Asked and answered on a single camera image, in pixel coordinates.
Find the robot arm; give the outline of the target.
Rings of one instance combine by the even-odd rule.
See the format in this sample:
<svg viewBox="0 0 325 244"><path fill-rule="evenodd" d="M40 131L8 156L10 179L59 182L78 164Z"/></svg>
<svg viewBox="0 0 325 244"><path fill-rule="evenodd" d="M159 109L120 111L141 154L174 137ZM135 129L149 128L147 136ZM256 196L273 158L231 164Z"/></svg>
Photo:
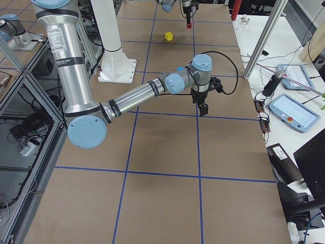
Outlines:
<svg viewBox="0 0 325 244"><path fill-rule="evenodd" d="M208 112L205 103L208 92L223 92L220 80L211 76L211 57L198 54L179 71L165 72L114 99L99 103L91 92L77 33L80 20L77 2L33 1L32 5L38 23L46 30L66 97L64 116L68 138L79 148L99 146L106 138L108 124L114 119L165 92L177 95L190 88L201 115ZM129 59L122 50L113 2L92 1L91 6L104 51L98 81L114 87L132 83L137 62Z"/></svg>
<svg viewBox="0 0 325 244"><path fill-rule="evenodd" d="M176 0L156 0L157 4L161 5L162 9L169 13L175 3ZM192 0L180 0L179 1L180 6L180 13L183 18L186 19L186 28L191 29L192 28L192 18L199 9L199 2L192 1Z"/></svg>

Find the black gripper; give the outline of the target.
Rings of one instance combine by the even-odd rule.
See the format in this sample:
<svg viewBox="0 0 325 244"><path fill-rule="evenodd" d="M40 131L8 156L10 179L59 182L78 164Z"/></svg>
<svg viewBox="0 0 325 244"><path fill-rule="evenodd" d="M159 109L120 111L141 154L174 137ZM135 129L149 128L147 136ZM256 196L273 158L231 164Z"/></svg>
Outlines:
<svg viewBox="0 0 325 244"><path fill-rule="evenodd" d="M200 117L208 114L208 105L205 103L205 99L208 96L208 92L216 90L218 93L223 92L223 86L221 80L216 77L210 77L210 80L204 85L193 85L191 87L192 102L198 104L200 111Z"/></svg>
<svg viewBox="0 0 325 244"><path fill-rule="evenodd" d="M190 14L192 12L193 7L197 7L199 2L194 0L180 0L181 8L183 13L186 13L186 23L191 24L191 17Z"/></svg>

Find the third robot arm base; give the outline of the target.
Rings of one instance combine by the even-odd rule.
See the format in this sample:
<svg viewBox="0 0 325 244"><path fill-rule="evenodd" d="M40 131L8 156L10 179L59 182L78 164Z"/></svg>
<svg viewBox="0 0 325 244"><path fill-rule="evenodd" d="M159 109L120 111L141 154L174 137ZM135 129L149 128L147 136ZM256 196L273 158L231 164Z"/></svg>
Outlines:
<svg viewBox="0 0 325 244"><path fill-rule="evenodd" d="M45 41L40 34L29 33L15 14L1 16L1 38L16 51L32 51L36 44Z"/></svg>

